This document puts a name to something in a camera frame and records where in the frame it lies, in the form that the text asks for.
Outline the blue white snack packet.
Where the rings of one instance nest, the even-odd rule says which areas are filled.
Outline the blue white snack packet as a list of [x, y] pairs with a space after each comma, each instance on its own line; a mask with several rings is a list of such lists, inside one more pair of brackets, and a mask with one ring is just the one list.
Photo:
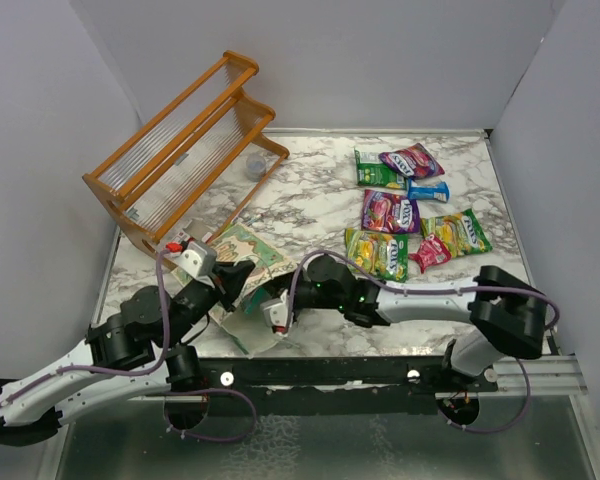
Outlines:
[[435, 200], [447, 203], [450, 200], [450, 190], [444, 181], [433, 185], [418, 185], [414, 181], [409, 180], [407, 197], [409, 200]]

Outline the mint blossom candy bag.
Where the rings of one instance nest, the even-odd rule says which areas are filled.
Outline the mint blossom candy bag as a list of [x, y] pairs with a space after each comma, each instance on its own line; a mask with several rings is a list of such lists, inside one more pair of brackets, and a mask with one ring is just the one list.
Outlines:
[[266, 297], [266, 292], [262, 289], [256, 289], [249, 294], [242, 302], [243, 311], [245, 314], [251, 314], [257, 309]]

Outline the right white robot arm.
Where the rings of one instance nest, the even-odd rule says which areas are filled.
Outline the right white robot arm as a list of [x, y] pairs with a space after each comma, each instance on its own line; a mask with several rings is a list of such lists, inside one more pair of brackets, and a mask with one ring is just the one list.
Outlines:
[[485, 265], [474, 277], [443, 283], [397, 284], [374, 278], [333, 251], [306, 255], [288, 281], [268, 282], [276, 297], [261, 312], [269, 328], [286, 334], [304, 309], [334, 310], [364, 328], [416, 321], [472, 326], [452, 341], [439, 367], [441, 383], [461, 391], [504, 357], [541, 357], [546, 317], [557, 306], [507, 271]]

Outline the green lemon snack packet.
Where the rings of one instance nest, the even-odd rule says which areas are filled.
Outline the green lemon snack packet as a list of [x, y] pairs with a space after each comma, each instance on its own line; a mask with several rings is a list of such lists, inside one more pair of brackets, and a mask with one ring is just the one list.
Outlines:
[[434, 234], [452, 258], [488, 253], [493, 247], [472, 208], [450, 215], [420, 219], [424, 237]]

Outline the purple berries candy bag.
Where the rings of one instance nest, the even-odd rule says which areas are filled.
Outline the purple berries candy bag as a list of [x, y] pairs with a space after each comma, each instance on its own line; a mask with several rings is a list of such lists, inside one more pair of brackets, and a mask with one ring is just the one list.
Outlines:
[[419, 233], [418, 204], [406, 195], [366, 189], [363, 197], [361, 228], [388, 234]]

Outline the purple pink candy bag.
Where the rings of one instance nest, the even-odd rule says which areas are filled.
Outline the purple pink candy bag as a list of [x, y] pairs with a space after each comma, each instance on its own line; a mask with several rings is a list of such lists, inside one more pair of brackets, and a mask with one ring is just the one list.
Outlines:
[[422, 180], [445, 174], [444, 168], [421, 143], [379, 153], [378, 158], [393, 172], [405, 178]]

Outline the red snack packet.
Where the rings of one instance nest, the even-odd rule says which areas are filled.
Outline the red snack packet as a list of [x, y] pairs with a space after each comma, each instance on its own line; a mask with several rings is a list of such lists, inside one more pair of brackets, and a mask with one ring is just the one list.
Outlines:
[[429, 234], [423, 239], [417, 251], [410, 253], [408, 258], [414, 261], [419, 267], [420, 273], [424, 274], [430, 267], [449, 262], [452, 255], [439, 237]]

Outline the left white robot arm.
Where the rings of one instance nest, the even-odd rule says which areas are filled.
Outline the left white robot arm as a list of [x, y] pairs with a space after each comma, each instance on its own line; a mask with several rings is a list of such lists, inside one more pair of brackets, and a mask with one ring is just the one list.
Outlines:
[[0, 379], [0, 445], [43, 442], [92, 410], [143, 395], [197, 396], [205, 408], [234, 397], [254, 414], [245, 394], [210, 386], [195, 347], [182, 341], [214, 306], [233, 308], [253, 269], [250, 260], [214, 262], [175, 296], [159, 278], [64, 357], [25, 379]]

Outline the green printed paper bag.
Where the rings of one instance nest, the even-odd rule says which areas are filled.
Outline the green printed paper bag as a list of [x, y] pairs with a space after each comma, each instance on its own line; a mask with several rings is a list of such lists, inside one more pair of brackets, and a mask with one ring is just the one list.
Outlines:
[[228, 227], [210, 242], [210, 246], [221, 262], [235, 264], [250, 260], [255, 265], [234, 302], [236, 310], [228, 313], [217, 305], [211, 310], [210, 318], [232, 337], [243, 353], [253, 356], [269, 350], [279, 342], [279, 338], [266, 324], [260, 310], [263, 302], [272, 299], [263, 285], [292, 273], [296, 263], [283, 250], [265, 242], [253, 229], [242, 224]]

